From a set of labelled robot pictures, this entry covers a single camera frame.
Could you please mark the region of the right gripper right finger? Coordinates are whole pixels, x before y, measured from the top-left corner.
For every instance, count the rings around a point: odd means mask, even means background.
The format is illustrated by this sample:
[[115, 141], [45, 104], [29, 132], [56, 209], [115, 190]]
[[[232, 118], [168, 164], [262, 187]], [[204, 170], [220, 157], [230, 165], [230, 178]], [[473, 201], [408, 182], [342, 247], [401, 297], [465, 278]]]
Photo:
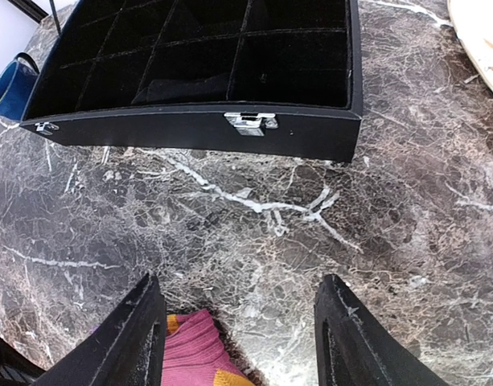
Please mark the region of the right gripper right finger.
[[336, 274], [320, 283], [314, 304], [320, 385], [445, 385], [401, 346]]

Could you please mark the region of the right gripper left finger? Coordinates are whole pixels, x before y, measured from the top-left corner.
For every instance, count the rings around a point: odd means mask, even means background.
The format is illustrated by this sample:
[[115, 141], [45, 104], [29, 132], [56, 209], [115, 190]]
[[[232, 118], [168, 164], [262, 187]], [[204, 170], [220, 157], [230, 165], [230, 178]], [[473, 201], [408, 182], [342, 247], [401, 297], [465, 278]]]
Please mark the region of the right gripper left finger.
[[82, 343], [34, 385], [160, 385], [166, 302], [146, 274]]

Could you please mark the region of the maroon orange purple sock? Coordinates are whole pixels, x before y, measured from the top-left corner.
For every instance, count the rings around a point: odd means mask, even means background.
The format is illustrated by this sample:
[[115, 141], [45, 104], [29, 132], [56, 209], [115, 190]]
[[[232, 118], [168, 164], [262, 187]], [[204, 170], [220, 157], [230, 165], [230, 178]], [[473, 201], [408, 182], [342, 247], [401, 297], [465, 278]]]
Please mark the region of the maroon orange purple sock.
[[251, 384], [230, 360], [207, 310], [166, 317], [162, 386]]

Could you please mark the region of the black sock with white stripes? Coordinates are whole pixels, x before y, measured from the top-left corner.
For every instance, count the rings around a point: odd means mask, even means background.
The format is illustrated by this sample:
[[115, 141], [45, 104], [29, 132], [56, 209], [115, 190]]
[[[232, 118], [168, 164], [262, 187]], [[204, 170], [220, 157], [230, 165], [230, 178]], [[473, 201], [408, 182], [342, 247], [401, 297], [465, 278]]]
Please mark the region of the black sock with white stripes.
[[199, 103], [223, 101], [228, 91], [229, 74], [222, 73], [197, 80], [152, 80], [132, 100], [133, 105]]

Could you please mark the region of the black storage box with lid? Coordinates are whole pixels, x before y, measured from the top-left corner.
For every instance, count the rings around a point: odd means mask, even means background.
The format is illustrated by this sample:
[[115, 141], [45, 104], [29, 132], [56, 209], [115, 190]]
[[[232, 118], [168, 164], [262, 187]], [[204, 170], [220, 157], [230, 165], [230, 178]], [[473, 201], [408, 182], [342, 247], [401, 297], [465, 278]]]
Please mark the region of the black storage box with lid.
[[[222, 73], [223, 101], [132, 104], [152, 80]], [[362, 115], [355, 1], [81, 1], [22, 125], [64, 146], [350, 162]]]

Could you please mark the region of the dark blue cup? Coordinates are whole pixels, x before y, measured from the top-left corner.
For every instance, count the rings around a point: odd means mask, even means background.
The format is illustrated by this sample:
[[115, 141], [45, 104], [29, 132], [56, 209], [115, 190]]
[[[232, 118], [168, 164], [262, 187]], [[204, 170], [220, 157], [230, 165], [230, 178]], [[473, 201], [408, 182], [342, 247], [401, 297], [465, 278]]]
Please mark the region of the dark blue cup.
[[20, 122], [39, 78], [36, 62], [26, 52], [18, 53], [0, 75], [0, 116]]

